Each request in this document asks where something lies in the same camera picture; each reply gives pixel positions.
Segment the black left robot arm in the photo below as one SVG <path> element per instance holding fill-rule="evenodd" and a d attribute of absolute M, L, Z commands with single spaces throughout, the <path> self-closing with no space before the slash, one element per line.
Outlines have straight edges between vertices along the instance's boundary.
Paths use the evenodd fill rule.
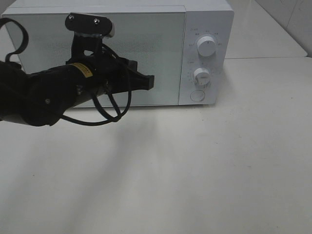
<path fill-rule="evenodd" d="M 104 53 L 71 58 L 65 65 L 27 74 L 15 62 L 0 64 L 0 118 L 36 127 L 52 126 L 63 119 L 83 126 L 119 121 L 125 114 L 114 94 L 150 90 L 155 77 L 137 70 L 137 62 Z M 87 122 L 65 115 L 92 101 L 103 121 Z"/>

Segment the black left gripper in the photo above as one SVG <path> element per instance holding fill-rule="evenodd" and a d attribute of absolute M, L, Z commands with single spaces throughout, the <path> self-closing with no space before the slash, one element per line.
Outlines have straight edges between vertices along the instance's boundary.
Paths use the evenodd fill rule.
<path fill-rule="evenodd" d="M 91 93 L 118 94 L 151 90 L 155 76 L 137 71 L 137 62 L 111 52 L 75 53 L 66 62 L 65 94 L 71 98 L 88 98 Z"/>

